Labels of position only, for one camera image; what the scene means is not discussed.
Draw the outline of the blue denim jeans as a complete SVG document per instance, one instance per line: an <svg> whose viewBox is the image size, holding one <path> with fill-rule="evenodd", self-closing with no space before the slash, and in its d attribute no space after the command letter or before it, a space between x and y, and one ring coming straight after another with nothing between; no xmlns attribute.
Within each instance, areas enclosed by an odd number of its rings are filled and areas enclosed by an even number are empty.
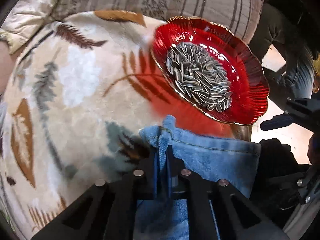
<svg viewBox="0 0 320 240"><path fill-rule="evenodd" d="M245 197L251 194L257 173L261 145L230 138L208 137L176 127L169 115L162 126L140 130L140 137L155 147L156 167L164 175L165 151L172 146L174 157L203 179L227 179ZM187 201L170 200L166 193L156 200L140 200L135 218L134 239L189 239Z"/></svg>

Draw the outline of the red glass plate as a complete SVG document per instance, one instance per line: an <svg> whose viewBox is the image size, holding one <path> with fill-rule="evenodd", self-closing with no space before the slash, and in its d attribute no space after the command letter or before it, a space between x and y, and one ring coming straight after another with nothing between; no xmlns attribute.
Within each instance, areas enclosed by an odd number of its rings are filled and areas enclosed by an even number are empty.
<svg viewBox="0 0 320 240"><path fill-rule="evenodd" d="M175 93L210 119L248 126L267 111L260 61L221 24L173 17L155 30L151 56Z"/></svg>

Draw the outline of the person black trousers leg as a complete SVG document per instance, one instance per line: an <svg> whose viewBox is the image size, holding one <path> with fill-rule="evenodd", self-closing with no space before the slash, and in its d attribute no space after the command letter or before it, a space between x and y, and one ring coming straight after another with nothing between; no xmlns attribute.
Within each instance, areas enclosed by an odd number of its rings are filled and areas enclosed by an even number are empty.
<svg viewBox="0 0 320 240"><path fill-rule="evenodd" d="M314 61L319 57L319 0L268 0L249 43L252 53L262 60L272 43L284 48L286 70L269 69L265 76L269 98L285 108L287 98L310 98L315 78Z"/></svg>

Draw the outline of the sunflower seeds pile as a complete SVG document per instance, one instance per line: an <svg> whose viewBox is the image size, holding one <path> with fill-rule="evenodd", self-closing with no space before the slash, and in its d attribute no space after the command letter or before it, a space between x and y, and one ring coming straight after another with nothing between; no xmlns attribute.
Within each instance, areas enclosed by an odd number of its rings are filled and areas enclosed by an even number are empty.
<svg viewBox="0 0 320 240"><path fill-rule="evenodd" d="M173 44L165 62L175 87L208 111L219 113L232 104L231 81L227 70L199 44Z"/></svg>

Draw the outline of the striped brown bed sheet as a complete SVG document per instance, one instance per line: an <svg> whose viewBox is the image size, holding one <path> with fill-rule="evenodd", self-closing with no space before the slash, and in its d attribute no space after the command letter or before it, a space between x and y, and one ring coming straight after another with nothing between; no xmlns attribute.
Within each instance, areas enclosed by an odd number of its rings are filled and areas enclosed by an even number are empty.
<svg viewBox="0 0 320 240"><path fill-rule="evenodd" d="M57 0L52 17L94 10L126 10L168 20L174 16L204 18L227 27L249 43L260 19L264 0Z"/></svg>

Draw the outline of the leaf pattern fleece blanket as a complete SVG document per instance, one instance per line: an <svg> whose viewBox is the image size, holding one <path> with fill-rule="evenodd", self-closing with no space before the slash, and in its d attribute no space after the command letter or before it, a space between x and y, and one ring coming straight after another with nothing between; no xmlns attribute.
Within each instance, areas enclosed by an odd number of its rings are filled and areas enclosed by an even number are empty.
<svg viewBox="0 0 320 240"><path fill-rule="evenodd" d="M1 208L31 239L98 179L132 172L155 148L141 129L233 139L182 100L149 46L161 20L83 12L46 25L17 59L1 103Z"/></svg>

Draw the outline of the pink mattress sheet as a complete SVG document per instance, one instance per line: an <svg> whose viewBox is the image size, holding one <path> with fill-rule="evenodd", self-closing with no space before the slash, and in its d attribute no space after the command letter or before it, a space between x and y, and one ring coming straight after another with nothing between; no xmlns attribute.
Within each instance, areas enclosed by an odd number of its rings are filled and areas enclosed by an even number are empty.
<svg viewBox="0 0 320 240"><path fill-rule="evenodd" d="M0 91L1 94L5 91L9 77L11 76L15 60L9 53L7 42L1 41L0 48Z"/></svg>

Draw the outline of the cream satin pillow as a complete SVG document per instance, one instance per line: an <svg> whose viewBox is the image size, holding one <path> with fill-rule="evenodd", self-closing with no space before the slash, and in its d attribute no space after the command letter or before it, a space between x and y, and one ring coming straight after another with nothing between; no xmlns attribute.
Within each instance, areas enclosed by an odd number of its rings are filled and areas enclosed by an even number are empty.
<svg viewBox="0 0 320 240"><path fill-rule="evenodd" d="M62 0L19 0L1 26L1 41L14 54L52 19L64 18Z"/></svg>

